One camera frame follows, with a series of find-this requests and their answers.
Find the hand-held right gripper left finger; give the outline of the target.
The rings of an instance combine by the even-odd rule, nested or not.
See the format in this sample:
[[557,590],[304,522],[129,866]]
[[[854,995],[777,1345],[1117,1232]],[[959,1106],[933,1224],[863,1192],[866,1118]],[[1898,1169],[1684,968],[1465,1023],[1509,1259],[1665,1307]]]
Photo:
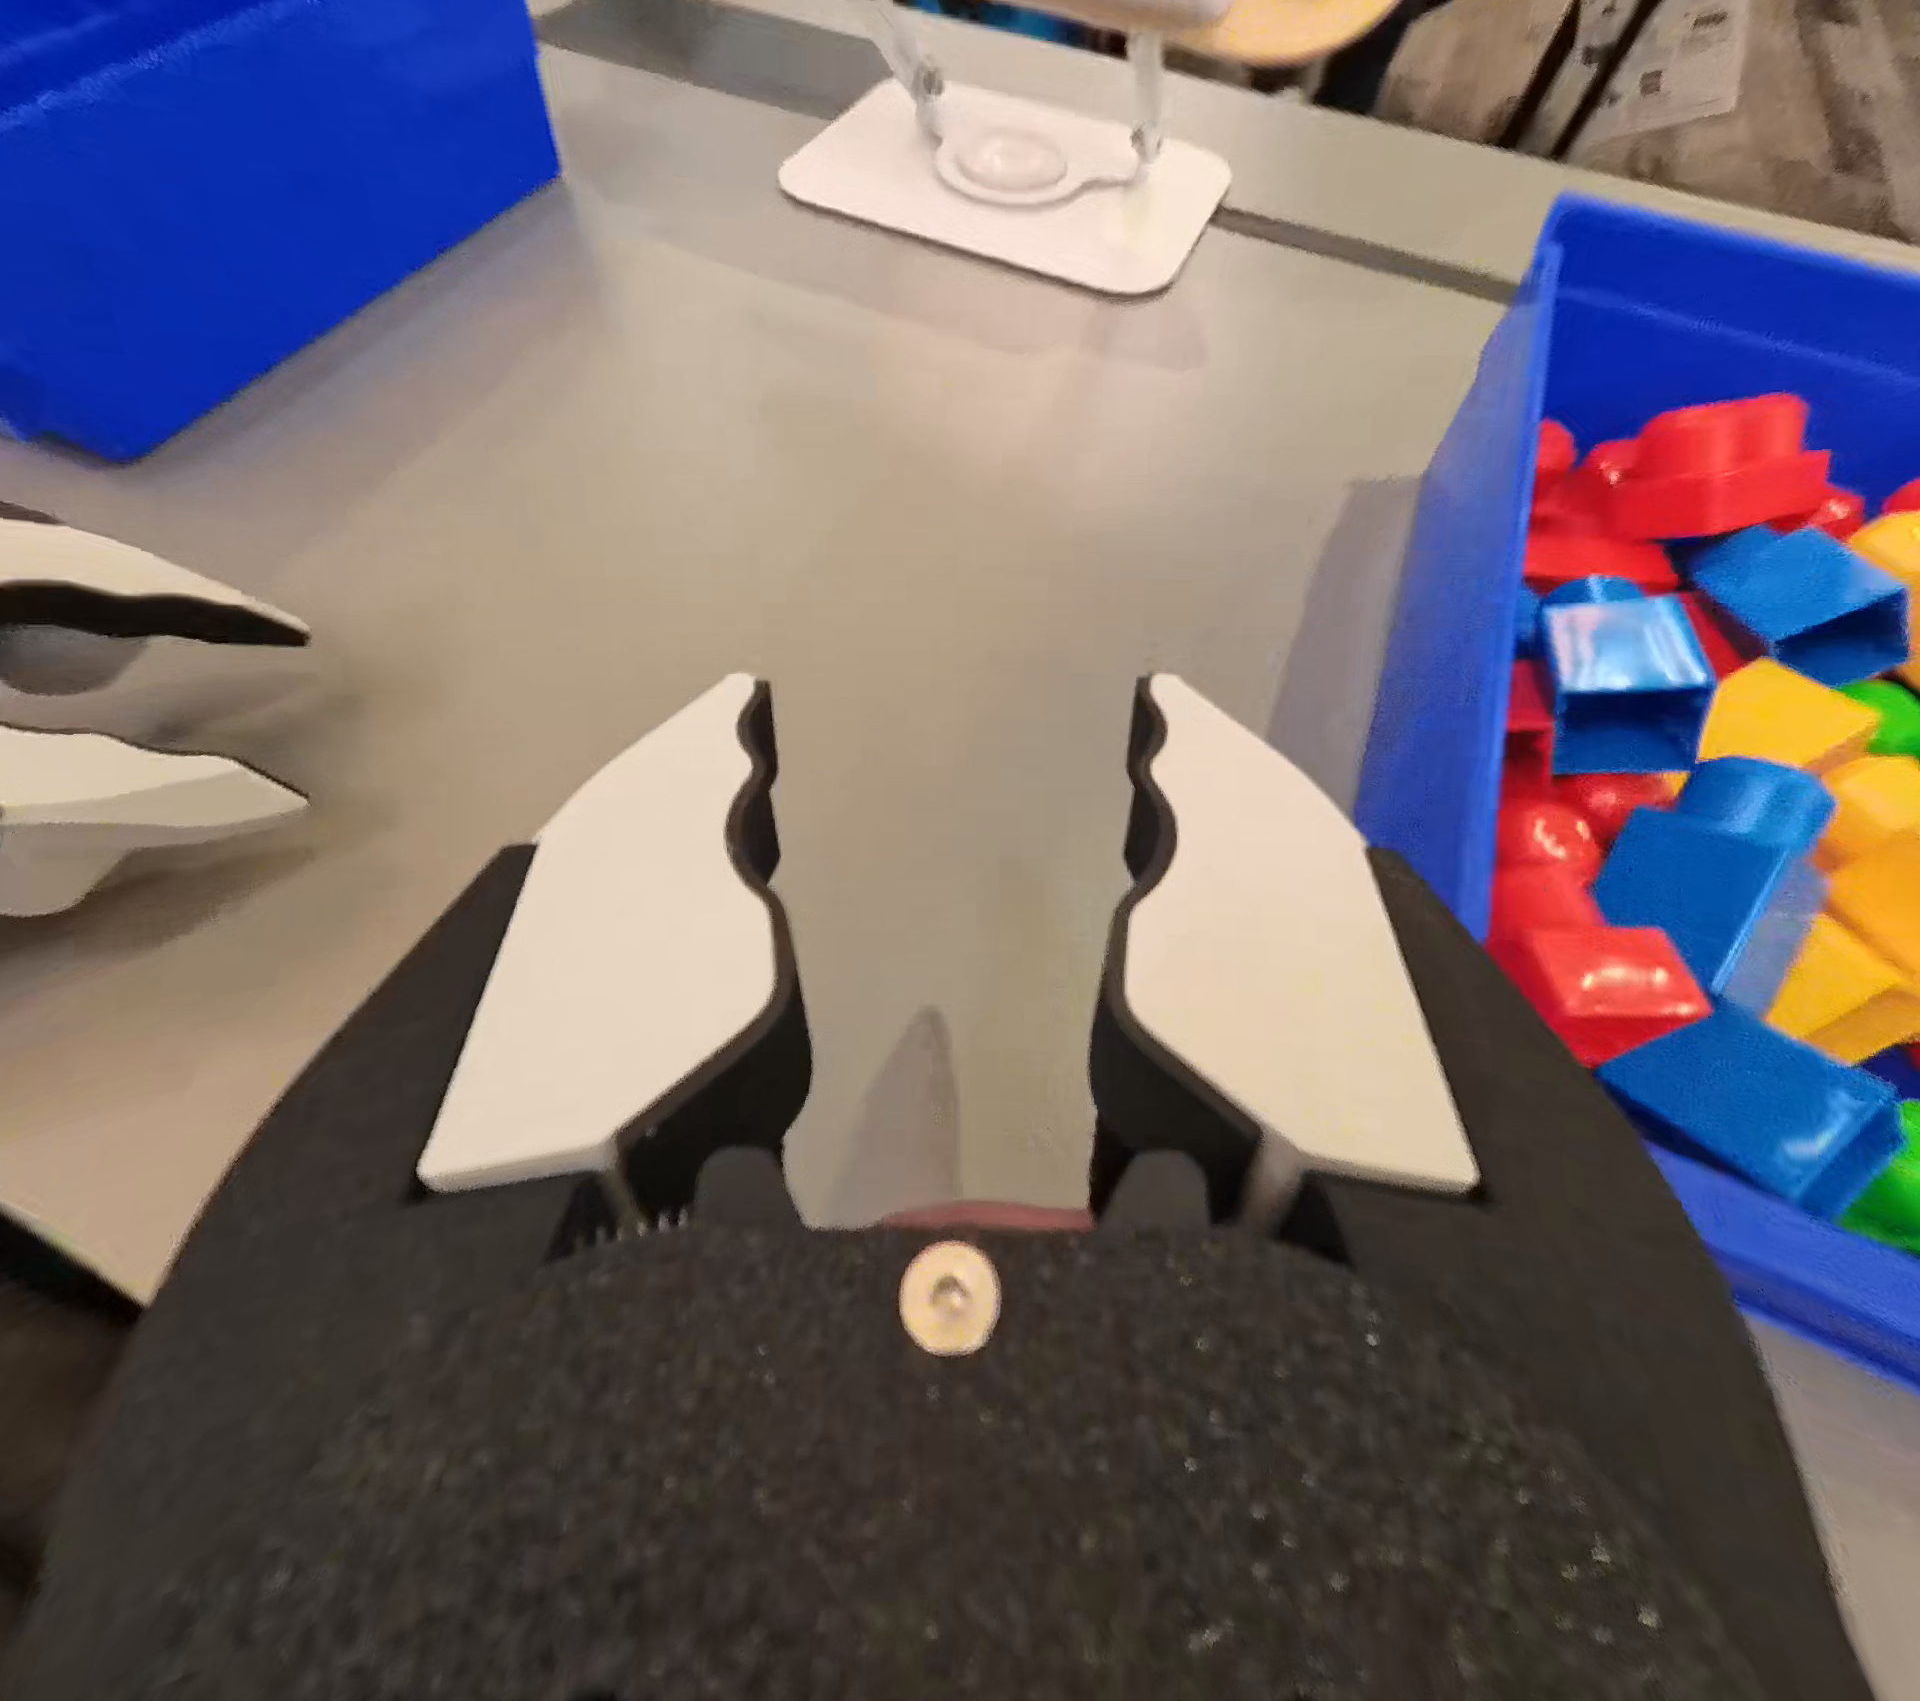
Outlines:
[[783,1169],[812,1081],[774,890],[771,688],[724,676],[542,825],[415,1160],[435,1196],[587,1181],[639,1224],[709,1160]]

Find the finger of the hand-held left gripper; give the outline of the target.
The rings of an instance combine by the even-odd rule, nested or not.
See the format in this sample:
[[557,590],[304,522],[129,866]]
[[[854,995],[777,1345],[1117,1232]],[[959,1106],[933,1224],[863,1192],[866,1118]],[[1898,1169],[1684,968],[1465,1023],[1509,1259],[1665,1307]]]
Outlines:
[[298,616],[129,542],[5,505],[2,629],[299,648]]
[[150,749],[95,730],[2,728],[9,831],[222,832],[278,825],[306,809],[298,788],[224,755]]

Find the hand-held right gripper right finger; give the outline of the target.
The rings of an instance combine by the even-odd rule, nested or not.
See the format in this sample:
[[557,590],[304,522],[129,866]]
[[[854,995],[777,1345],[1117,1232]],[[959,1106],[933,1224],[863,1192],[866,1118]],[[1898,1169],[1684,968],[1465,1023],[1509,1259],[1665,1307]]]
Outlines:
[[1206,1223],[1283,1230],[1329,1177],[1465,1199],[1480,1169],[1356,825],[1177,676],[1125,738],[1127,887],[1089,1034],[1089,1209],[1174,1157]]

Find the blue plastic bin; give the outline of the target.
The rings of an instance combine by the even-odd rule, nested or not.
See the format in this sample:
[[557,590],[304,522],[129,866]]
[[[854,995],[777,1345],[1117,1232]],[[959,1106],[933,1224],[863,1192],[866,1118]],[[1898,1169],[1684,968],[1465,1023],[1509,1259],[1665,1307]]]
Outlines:
[[[1541,422],[1589,446],[1668,408],[1794,393],[1872,510],[1915,482],[1914,268],[1566,196],[1517,287],[1420,484],[1353,807],[1477,936]],[[1915,1257],[1651,1157],[1745,1312],[1915,1389]]]
[[131,462],[561,174],[528,0],[2,0],[2,421]]

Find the pile of mixed toy blocks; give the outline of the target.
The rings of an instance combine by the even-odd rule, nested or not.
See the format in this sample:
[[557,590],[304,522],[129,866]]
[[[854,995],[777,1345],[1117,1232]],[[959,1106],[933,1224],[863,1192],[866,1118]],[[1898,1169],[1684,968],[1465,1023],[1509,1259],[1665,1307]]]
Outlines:
[[1915,482],[1809,427],[1541,422],[1488,941],[1645,1139],[1915,1257]]

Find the grey desk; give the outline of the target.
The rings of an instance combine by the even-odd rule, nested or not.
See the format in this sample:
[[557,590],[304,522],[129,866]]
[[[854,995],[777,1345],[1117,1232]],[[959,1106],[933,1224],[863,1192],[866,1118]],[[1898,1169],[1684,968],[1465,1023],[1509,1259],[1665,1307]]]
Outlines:
[[[1872,1698],[1753,1341],[1610,1095],[1353,817],[1547,181],[1282,105],[1104,299],[779,195],[825,0],[540,21],[564,177],[3,503],[304,621],[111,717],[294,831],[3,929],[3,1207],[147,1288],[3,1698]],[[639,1224],[417,1158],[531,840],[771,688],[812,1048]],[[1135,686],[1362,834],[1480,1169],[1091,1211]],[[1088,1209],[1089,1232],[882,1228]]]

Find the person's right hand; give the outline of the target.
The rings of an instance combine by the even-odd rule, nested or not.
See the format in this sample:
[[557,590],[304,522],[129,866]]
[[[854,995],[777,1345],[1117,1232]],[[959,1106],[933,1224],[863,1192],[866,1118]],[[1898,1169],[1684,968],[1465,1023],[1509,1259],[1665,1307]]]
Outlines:
[[1060,1209],[1043,1205],[957,1201],[900,1209],[883,1214],[875,1226],[929,1232],[1089,1232],[1093,1217],[1088,1209]]

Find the person's dark trousers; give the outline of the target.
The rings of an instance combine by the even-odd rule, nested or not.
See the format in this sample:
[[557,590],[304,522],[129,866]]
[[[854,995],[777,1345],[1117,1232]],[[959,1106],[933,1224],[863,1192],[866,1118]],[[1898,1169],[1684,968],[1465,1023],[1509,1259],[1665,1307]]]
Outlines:
[[142,1307],[2,1217],[2,1643],[27,1610],[67,1473]]

